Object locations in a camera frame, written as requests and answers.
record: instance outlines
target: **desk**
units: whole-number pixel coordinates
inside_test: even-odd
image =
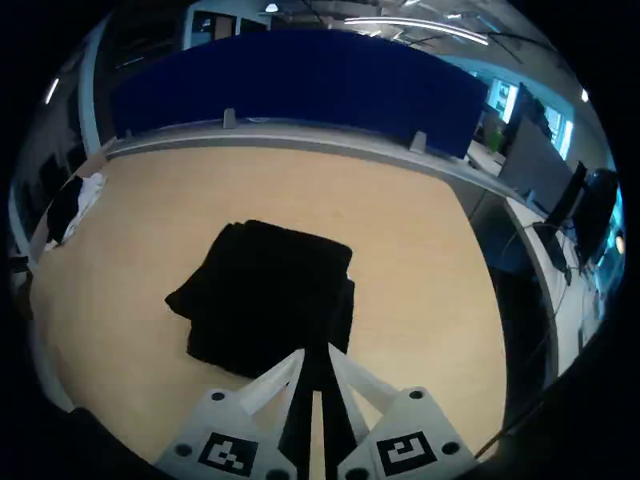
[[[102,172],[102,196],[76,234],[42,255],[31,305],[73,403],[145,460],[158,459],[208,388],[246,384],[187,355],[190,323],[164,297],[225,224],[250,218],[350,246],[348,355],[398,388],[426,387],[472,451],[500,429],[500,314],[474,232],[443,181],[335,154],[255,147],[132,154]],[[258,422],[273,412],[267,406]],[[322,432],[317,417],[313,428]],[[321,455],[322,443],[313,445]]]
[[[542,296],[547,314],[549,318],[554,318],[557,339],[557,352],[554,353],[557,355],[557,372],[554,373],[560,375],[578,356],[579,331],[583,323],[592,322],[596,315],[592,305],[597,292],[592,283],[579,275],[577,270],[571,271],[571,285],[568,286],[564,274],[553,266],[538,234],[534,229],[526,228],[535,222],[543,222],[543,217],[511,198],[506,200],[506,211],[514,221],[543,286]],[[567,265],[576,266],[578,259],[574,243],[560,232],[556,236],[563,246]]]
[[[475,140],[471,141],[469,150],[467,151],[467,157],[469,157],[469,163],[476,167],[478,170],[487,172],[489,175],[497,177],[500,174],[502,165],[505,162],[505,157],[498,152],[491,153],[491,151],[481,143]]]

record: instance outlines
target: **ceiling light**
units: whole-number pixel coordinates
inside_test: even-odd
[[[49,102],[51,101],[51,97],[54,95],[55,87],[58,86],[58,82],[60,82],[60,78],[56,78],[54,82],[51,84],[51,87],[49,88],[49,93],[46,94],[45,105],[49,105]]]
[[[620,235],[615,238],[615,247],[618,249],[620,255],[625,253],[625,239]]]
[[[472,42],[480,43],[484,46],[488,46],[489,42],[484,35],[477,34],[471,30],[465,30],[452,25],[438,22],[428,22],[427,20],[418,20],[416,18],[396,18],[396,17],[358,17],[347,18],[345,25],[405,25],[416,26],[419,28],[426,28],[428,30],[435,30],[437,32],[444,32],[446,34],[456,35],[458,37],[466,38]]]

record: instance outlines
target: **black cloth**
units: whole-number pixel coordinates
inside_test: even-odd
[[[321,390],[327,343],[343,352],[349,343],[351,255],[340,243],[268,223],[229,224],[166,303],[191,320],[192,357],[256,378],[305,348],[305,371]]]
[[[52,239],[62,243],[66,228],[78,214],[78,196],[82,188],[82,179],[74,176],[58,192],[46,212],[46,226],[49,228],[47,241]]]

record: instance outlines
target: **computer monitor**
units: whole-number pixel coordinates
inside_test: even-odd
[[[576,233],[579,267],[602,256],[602,245],[609,229],[618,193],[618,174],[600,169],[588,175],[585,192],[572,216]]]
[[[522,118],[498,178],[522,196],[533,191],[534,203],[549,214],[572,177],[550,140],[528,118]]]

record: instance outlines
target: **wall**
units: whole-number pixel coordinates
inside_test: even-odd
[[[512,44],[501,38],[511,50]],[[468,46],[457,50],[438,49],[438,56],[468,70],[485,71],[511,83],[523,82],[541,101],[574,123],[574,132],[566,161],[575,168],[582,161],[590,170],[611,168],[609,144],[598,115],[589,102],[580,99],[582,86],[568,71],[559,55],[525,42],[513,52],[518,62],[504,50]]]
[[[194,3],[186,12],[182,48],[186,50],[191,46],[191,25],[196,10],[238,17],[235,25],[235,34],[238,35],[240,34],[241,18],[267,25],[267,28],[271,26],[271,16],[264,15],[266,4],[267,2],[263,0],[201,0]]]

